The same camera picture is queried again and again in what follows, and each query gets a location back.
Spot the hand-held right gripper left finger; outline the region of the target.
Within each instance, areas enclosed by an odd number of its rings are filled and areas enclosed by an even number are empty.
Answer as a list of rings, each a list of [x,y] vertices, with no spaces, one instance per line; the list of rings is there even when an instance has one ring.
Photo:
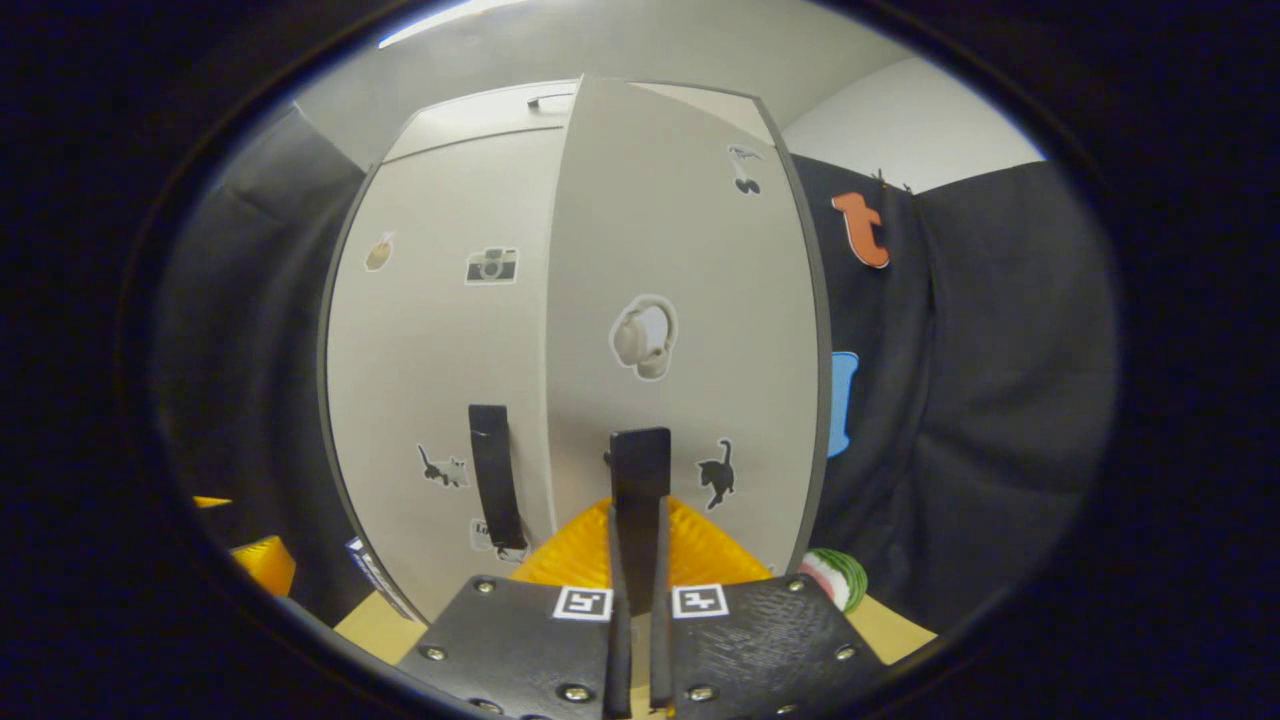
[[[613,503],[508,577],[462,583],[398,669],[475,719],[627,719],[631,641]]]

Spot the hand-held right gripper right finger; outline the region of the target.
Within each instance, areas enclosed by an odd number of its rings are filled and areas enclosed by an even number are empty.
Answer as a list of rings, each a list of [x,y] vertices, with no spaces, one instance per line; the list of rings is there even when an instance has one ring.
[[[652,615],[652,702],[671,719],[832,719],[887,675],[823,583],[768,573],[671,498]]]

